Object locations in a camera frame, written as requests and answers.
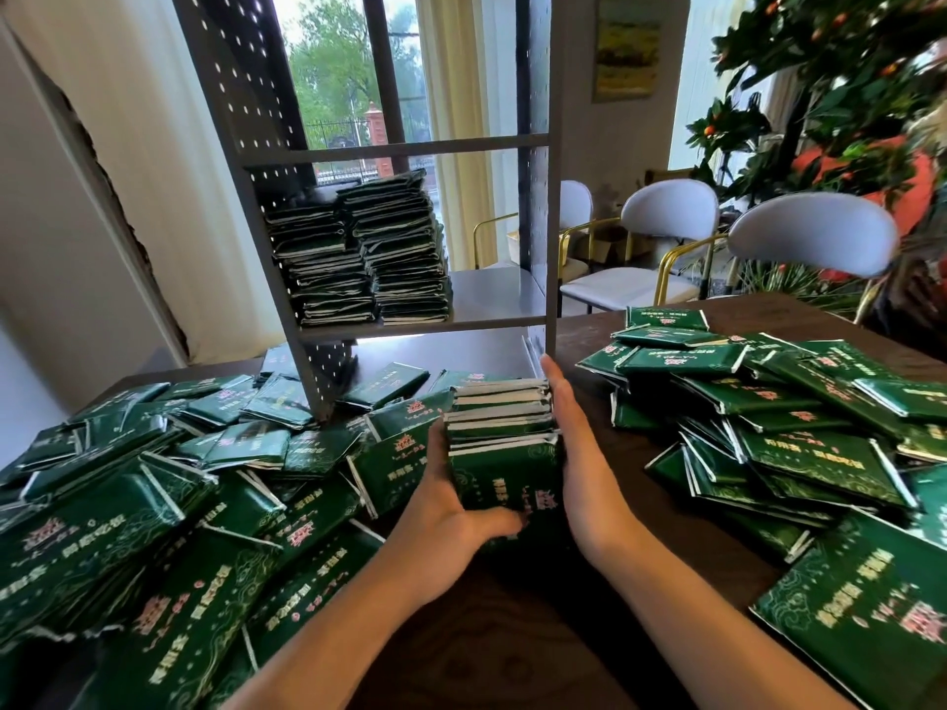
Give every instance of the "person's right hand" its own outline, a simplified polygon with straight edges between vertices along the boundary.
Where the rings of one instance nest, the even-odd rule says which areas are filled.
[[[586,560],[606,572],[609,560],[628,547],[634,517],[562,369],[545,355],[541,364],[565,442],[563,500],[569,528]]]

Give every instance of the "chair backrest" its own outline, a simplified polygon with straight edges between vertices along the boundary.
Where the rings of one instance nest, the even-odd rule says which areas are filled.
[[[592,192],[581,181],[563,181],[559,201],[559,229],[582,226],[592,220]]]
[[[777,197],[750,209],[730,229],[740,259],[800,263],[877,276],[898,245],[898,226],[878,204],[834,192]]]
[[[717,233],[717,192],[694,178],[657,181],[636,191],[621,210],[621,225],[646,237],[700,241]]]

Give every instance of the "gray shelving unit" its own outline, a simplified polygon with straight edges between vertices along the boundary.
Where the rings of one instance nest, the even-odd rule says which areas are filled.
[[[556,339],[561,133],[558,100],[562,98],[564,22],[556,13],[562,6],[556,0],[516,0],[516,135],[404,143],[401,112],[392,103],[392,99],[397,102],[397,90],[383,83],[383,76],[393,77],[381,74],[391,63],[387,32],[375,29],[377,25],[372,22],[379,19],[382,0],[364,0],[366,10],[376,11],[369,19],[369,34],[379,72],[385,125],[394,143],[307,149],[273,1],[174,0],[174,5],[314,414],[328,418],[334,400],[352,380],[359,355],[357,342],[380,337],[424,335],[411,340],[411,353],[446,361],[453,356],[450,345],[462,345],[467,364],[473,361],[471,346],[484,338],[485,355],[497,351],[506,355],[502,359],[506,373],[538,374],[539,355],[553,353]],[[263,213],[295,192],[315,185],[315,164],[390,158],[398,170],[406,166],[408,157],[501,149],[518,150],[518,268],[451,273],[454,311],[448,321],[299,327],[289,289],[273,260]],[[515,329],[522,331],[520,347],[513,340]],[[472,336],[471,332],[479,332],[480,336]],[[426,347],[435,353],[426,354]],[[385,357],[385,353],[372,345],[365,361],[370,357]],[[409,357],[397,360],[412,362]],[[489,370],[491,360],[481,360],[478,368]]]

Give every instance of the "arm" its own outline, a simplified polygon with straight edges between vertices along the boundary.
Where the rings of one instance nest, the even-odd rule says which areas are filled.
[[[424,477],[361,572],[225,705],[225,710],[344,707],[385,643],[456,582],[477,549],[523,529],[507,508],[465,511],[447,470],[444,425],[428,435]]]
[[[634,611],[704,710],[852,707],[674,556],[632,514],[572,387],[543,369],[568,461],[565,510],[586,559]]]

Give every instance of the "finger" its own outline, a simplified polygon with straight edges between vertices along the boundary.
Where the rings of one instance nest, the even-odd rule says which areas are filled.
[[[447,434],[444,431],[444,419],[439,418],[427,432],[427,469],[425,478],[450,481],[447,470]]]
[[[492,537],[515,536],[525,525],[522,515],[499,506],[488,510],[469,510],[465,515],[472,522],[478,547]]]
[[[565,449],[570,455],[578,453],[582,444],[595,442],[595,434],[589,426],[585,411],[576,401],[572,384],[562,375],[559,364],[546,354],[540,358],[540,364],[549,379],[549,388],[552,389],[552,412],[562,431]]]

